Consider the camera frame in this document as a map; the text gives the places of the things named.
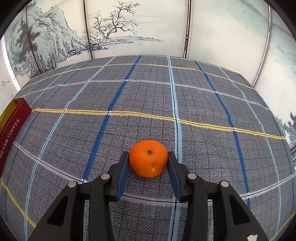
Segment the orange mandarin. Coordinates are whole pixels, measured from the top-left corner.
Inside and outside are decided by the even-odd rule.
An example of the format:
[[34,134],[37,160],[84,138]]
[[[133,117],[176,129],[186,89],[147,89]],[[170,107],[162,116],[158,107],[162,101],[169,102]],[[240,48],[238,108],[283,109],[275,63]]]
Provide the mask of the orange mandarin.
[[131,169],[145,178],[154,178],[162,173],[167,161],[167,149],[156,140],[140,141],[129,152]]

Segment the grey plaid tablecloth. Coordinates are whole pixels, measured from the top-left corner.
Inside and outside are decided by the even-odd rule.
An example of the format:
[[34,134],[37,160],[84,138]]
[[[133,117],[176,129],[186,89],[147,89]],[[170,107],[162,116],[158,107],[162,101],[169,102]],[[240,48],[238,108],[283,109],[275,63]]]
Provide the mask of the grey plaid tablecloth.
[[228,181],[270,240],[295,216],[295,171],[282,125],[238,73],[170,56],[117,56],[34,76],[32,112],[1,176],[1,217],[27,240],[70,181],[106,173],[156,140],[206,181]]

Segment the red gold toffee tin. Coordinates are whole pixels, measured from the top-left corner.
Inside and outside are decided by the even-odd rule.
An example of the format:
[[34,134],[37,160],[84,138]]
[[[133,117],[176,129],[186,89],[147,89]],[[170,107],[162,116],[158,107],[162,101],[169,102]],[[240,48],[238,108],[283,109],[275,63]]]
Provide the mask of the red gold toffee tin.
[[13,99],[1,114],[0,173],[3,171],[13,141],[31,112],[32,109],[26,100],[19,97]]

